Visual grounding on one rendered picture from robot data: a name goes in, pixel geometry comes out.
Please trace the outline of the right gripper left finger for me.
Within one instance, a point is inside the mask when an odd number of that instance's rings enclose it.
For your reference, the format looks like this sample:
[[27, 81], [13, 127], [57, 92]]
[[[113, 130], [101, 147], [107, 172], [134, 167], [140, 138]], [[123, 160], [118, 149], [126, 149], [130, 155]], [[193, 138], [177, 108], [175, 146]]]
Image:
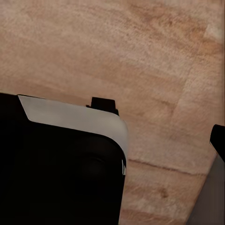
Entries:
[[0, 181], [24, 143], [20, 125], [0, 130]]

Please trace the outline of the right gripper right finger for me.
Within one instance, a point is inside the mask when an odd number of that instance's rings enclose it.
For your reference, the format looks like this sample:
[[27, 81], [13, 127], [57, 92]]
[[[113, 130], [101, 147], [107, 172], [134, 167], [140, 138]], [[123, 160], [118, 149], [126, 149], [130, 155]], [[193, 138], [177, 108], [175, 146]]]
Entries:
[[220, 157], [225, 162], [225, 127], [221, 125], [214, 125], [211, 136], [210, 142], [217, 150]]

